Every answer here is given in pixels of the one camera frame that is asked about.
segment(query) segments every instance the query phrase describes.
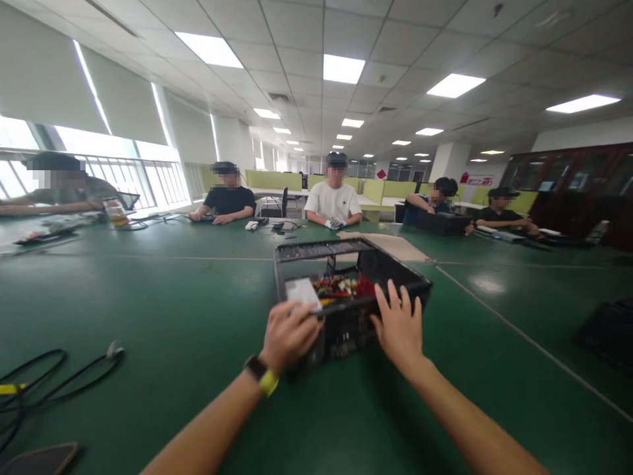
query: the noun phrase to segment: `railing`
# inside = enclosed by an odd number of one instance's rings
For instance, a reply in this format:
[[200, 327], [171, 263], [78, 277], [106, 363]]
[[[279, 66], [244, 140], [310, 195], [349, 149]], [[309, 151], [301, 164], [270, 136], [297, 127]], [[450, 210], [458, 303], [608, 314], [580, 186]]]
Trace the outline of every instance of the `railing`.
[[[0, 199], [14, 198], [38, 188], [38, 182], [21, 163], [42, 150], [0, 148]], [[101, 178], [124, 193], [140, 195], [135, 209], [169, 209], [189, 203], [180, 163], [73, 154], [85, 162], [89, 176]]]

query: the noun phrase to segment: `phone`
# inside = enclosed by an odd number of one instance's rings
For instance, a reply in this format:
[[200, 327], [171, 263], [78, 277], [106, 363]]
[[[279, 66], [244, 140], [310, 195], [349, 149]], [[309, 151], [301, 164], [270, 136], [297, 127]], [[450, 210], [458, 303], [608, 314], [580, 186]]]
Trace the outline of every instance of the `phone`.
[[79, 454], [78, 443], [56, 445], [11, 459], [0, 475], [60, 475]]

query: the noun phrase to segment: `black cable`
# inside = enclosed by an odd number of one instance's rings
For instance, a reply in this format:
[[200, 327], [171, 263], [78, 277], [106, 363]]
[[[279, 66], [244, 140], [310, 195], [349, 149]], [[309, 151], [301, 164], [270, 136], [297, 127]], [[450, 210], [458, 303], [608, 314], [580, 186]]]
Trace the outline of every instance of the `black cable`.
[[[31, 413], [33, 413], [35, 410], [39, 408], [42, 408], [43, 406], [49, 406], [50, 404], [54, 404], [56, 402], [61, 402], [63, 400], [70, 399], [76, 395], [79, 395], [80, 393], [83, 393], [84, 391], [87, 391], [89, 388], [94, 387], [95, 385], [103, 381], [106, 377], [111, 375], [121, 365], [121, 363], [123, 362], [123, 356], [125, 355], [125, 353], [124, 353], [123, 348], [118, 347], [116, 342], [112, 342], [112, 344], [108, 348], [105, 355], [102, 355], [99, 358], [96, 358], [92, 362], [88, 363], [87, 365], [85, 365], [84, 367], [76, 371], [74, 374], [72, 374], [70, 377], [66, 378], [60, 384], [58, 384], [57, 386], [54, 386], [54, 388], [48, 391], [48, 393], [46, 393], [44, 396], [40, 397], [39, 399], [35, 400], [31, 404], [27, 404], [27, 402], [25, 401], [26, 395], [28, 395], [28, 393], [33, 388], [36, 388], [44, 379], [52, 376], [54, 373], [57, 372], [57, 370], [59, 370], [59, 368], [64, 364], [64, 362], [68, 358], [68, 353], [66, 351], [58, 348], [58, 349], [43, 353], [39, 356], [36, 356], [32, 360], [29, 360], [26, 363], [18, 366], [16, 369], [10, 371], [5, 376], [2, 376], [2, 378], [0, 378], [0, 383], [5, 383], [9, 379], [15, 379], [15, 377], [19, 375], [20, 373], [22, 373], [25, 369], [28, 369], [34, 364], [55, 355], [60, 356], [59, 360], [57, 360], [57, 362], [53, 366], [51, 366], [47, 371], [45, 371], [44, 374], [35, 378], [33, 382], [27, 383], [25, 388], [21, 388], [21, 386], [18, 383], [9, 382], [9, 384], [13, 384], [15, 386], [16, 394], [15, 396], [10, 396], [7, 399], [0, 402], [0, 408], [2, 408], [0, 409], [0, 413], [18, 412], [18, 416], [12, 422], [0, 428], [0, 435], [11, 430], [11, 433], [9, 434], [9, 436], [6, 438], [2, 446], [0, 446], [0, 455], [9, 446], [9, 444], [15, 439], [25, 419], [27, 419], [27, 417], [29, 417]], [[110, 367], [99, 377], [95, 378], [89, 383], [84, 384], [83, 386], [77, 389], [73, 389], [72, 391], [67, 392], [66, 394], [53, 397], [61, 389], [63, 389], [64, 387], [66, 387], [67, 385], [75, 381], [76, 379], [78, 379], [81, 375], [86, 373], [89, 369], [92, 369], [93, 367], [97, 366], [99, 363], [101, 363], [104, 360], [109, 360], [112, 363]], [[14, 401], [17, 401], [17, 404], [14, 406], [10, 406], [10, 404]]]

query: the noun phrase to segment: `hand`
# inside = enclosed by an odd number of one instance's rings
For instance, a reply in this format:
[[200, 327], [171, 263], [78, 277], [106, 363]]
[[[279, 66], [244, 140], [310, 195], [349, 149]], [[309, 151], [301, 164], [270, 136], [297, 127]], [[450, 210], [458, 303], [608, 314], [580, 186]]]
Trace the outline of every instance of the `hand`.
[[323, 323], [309, 315], [314, 306], [286, 301], [270, 310], [264, 349], [259, 356], [275, 375], [281, 375], [315, 343]]
[[376, 315], [371, 315], [370, 318], [376, 328], [378, 341], [384, 353], [405, 378], [411, 379], [419, 362], [425, 359], [422, 354], [422, 303], [419, 297], [415, 298], [415, 310], [412, 317], [411, 301], [407, 290], [403, 286], [400, 287], [402, 296], [402, 304], [400, 304], [396, 286], [391, 279], [387, 286], [391, 306], [387, 303], [380, 286], [376, 285], [376, 299], [382, 322]]
[[213, 220], [213, 224], [227, 224], [231, 221], [233, 221], [233, 218], [231, 216], [229, 216], [228, 214], [221, 214], [219, 216], [216, 216], [216, 218]]

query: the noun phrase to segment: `yellow watch strap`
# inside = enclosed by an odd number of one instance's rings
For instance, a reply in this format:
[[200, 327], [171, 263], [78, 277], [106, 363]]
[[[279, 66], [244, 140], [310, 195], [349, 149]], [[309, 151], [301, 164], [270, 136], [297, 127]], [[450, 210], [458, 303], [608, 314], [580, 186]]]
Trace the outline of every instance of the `yellow watch strap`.
[[277, 384], [279, 384], [279, 379], [270, 370], [267, 370], [259, 380], [259, 387], [264, 390], [267, 397], [272, 396], [277, 389]]

